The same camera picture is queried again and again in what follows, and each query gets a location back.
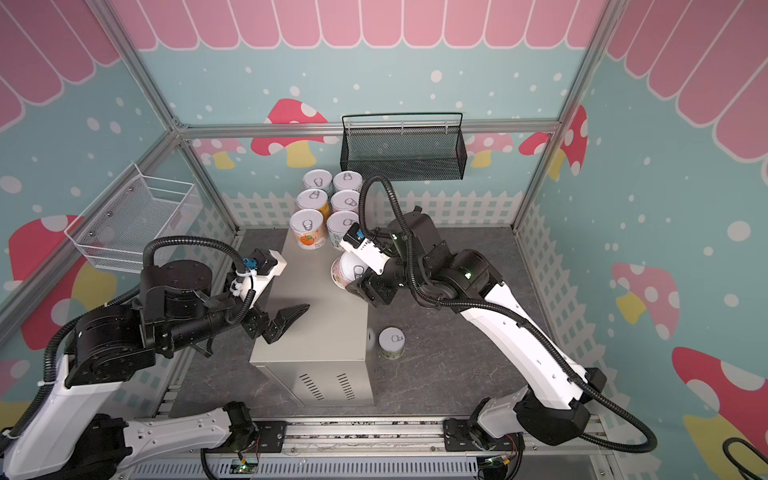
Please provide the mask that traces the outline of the red label food can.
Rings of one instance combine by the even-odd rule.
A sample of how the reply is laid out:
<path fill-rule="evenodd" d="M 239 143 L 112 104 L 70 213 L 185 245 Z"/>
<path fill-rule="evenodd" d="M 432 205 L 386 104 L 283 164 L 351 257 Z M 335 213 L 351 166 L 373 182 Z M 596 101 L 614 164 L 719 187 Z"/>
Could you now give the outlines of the red label food can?
<path fill-rule="evenodd" d="M 325 219 L 318 210 L 302 209 L 295 212 L 289 226 L 298 246 L 304 250 L 317 250 L 326 243 Z"/>

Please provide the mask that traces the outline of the white lid can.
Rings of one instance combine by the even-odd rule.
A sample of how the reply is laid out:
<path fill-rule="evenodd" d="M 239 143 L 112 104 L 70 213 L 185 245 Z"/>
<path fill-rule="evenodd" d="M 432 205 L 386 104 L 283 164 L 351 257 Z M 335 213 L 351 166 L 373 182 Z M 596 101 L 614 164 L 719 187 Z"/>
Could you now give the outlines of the white lid can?
<path fill-rule="evenodd" d="M 359 212 L 360 193 L 352 189 L 344 189 L 336 192 L 330 200 L 333 213 L 341 211 Z"/>

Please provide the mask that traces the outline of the yellow label food can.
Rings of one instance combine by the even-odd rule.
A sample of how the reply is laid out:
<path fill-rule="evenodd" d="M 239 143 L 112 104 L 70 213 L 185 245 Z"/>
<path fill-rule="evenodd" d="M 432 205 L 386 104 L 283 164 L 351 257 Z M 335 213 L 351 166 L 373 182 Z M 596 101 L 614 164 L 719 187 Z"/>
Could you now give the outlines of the yellow label food can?
<path fill-rule="evenodd" d="M 296 197 L 296 208 L 298 210 L 317 210 L 325 219 L 331 215 L 328 194 L 318 188 L 309 188 L 299 193 Z"/>

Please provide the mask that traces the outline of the teal brown label can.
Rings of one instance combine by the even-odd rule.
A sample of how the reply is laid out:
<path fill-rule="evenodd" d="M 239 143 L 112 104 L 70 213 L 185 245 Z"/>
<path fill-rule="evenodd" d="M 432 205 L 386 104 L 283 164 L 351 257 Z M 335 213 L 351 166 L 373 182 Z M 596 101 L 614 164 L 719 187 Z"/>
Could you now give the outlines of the teal brown label can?
<path fill-rule="evenodd" d="M 363 185 L 363 177 L 360 173 L 345 170 L 337 173 L 333 178 L 333 186 L 336 192 L 353 190 L 359 192 Z"/>

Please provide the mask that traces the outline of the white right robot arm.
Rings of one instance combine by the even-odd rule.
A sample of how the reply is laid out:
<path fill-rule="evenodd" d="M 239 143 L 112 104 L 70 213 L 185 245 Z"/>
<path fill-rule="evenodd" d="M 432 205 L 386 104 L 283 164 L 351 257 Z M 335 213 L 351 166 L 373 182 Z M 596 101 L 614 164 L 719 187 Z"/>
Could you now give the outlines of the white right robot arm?
<path fill-rule="evenodd" d="M 454 253 L 432 219 L 415 208 L 403 212 L 391 181 L 377 174 L 367 178 L 360 202 L 380 184 L 387 194 L 394 221 L 372 229 L 366 217 L 344 234 L 342 248 L 366 269 L 347 291 L 378 308 L 406 289 L 426 309 L 449 309 L 486 335 L 524 377 L 513 394 L 482 400 L 467 422 L 473 444 L 487 450 L 514 434 L 528 434 L 550 446 L 576 438 L 609 450 L 645 454 L 656 449 L 654 432 L 641 420 L 607 398 L 606 375 L 585 368 L 565 354 L 529 318 L 501 273 L 480 252 Z M 586 425 L 590 401 L 617 415 L 642 434 L 639 444 L 618 443 L 590 435 Z"/>

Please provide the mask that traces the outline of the pink label food can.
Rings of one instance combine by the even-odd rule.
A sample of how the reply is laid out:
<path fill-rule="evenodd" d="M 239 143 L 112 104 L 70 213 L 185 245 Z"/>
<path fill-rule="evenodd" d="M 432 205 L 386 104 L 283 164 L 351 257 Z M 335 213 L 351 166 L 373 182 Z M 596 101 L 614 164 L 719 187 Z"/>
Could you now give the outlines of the pink label food can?
<path fill-rule="evenodd" d="M 343 253 L 331 265 L 331 279 L 341 289 L 360 279 L 368 265 L 351 252 Z"/>

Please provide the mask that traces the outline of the teal label food can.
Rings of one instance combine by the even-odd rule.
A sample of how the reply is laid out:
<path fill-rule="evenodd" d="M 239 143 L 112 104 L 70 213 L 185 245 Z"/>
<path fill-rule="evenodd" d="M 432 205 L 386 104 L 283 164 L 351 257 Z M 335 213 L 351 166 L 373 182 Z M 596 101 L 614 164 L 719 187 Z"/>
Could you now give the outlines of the teal label food can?
<path fill-rule="evenodd" d="M 319 189 L 327 194 L 333 191 L 333 175 L 324 169 L 310 170 L 302 178 L 304 189 Z"/>

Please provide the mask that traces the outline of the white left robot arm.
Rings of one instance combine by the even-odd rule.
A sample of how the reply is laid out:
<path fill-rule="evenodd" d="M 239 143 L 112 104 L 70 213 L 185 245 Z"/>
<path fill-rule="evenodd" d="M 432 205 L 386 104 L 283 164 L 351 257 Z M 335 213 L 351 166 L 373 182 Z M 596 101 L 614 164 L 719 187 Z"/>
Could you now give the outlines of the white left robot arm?
<path fill-rule="evenodd" d="M 192 348 L 210 356 L 214 339 L 242 327 L 279 340 L 307 311 L 275 314 L 258 303 L 285 259 L 274 250 L 242 256 L 229 244 L 191 235 L 150 241 L 137 286 L 63 325 L 44 351 L 43 379 L 27 410 L 2 433 L 7 479 L 108 479 L 138 463 L 185 450 L 243 455 L 262 442 L 248 408 L 232 401 L 170 420 L 124 420 L 103 405 L 133 376 Z"/>

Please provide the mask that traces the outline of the green label food can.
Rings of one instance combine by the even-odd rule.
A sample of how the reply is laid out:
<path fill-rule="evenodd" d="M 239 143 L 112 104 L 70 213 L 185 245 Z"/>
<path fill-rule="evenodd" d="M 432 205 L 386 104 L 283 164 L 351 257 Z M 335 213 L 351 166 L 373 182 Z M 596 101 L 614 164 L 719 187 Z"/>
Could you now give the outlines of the green label food can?
<path fill-rule="evenodd" d="M 397 327 L 386 327 L 378 337 L 378 344 L 382 356 L 389 360 L 400 358 L 405 349 L 406 339 L 404 332 Z"/>

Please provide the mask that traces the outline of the teal label floor can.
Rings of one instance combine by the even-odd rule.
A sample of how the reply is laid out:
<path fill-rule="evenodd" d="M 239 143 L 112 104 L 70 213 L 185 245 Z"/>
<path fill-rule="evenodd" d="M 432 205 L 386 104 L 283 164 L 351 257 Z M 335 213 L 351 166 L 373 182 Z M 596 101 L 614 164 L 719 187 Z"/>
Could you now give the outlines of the teal label floor can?
<path fill-rule="evenodd" d="M 347 210 L 337 211 L 327 219 L 326 228 L 329 234 L 329 239 L 336 250 L 343 250 L 340 242 L 343 240 L 344 235 L 350 227 L 358 221 L 358 214 L 354 211 Z"/>

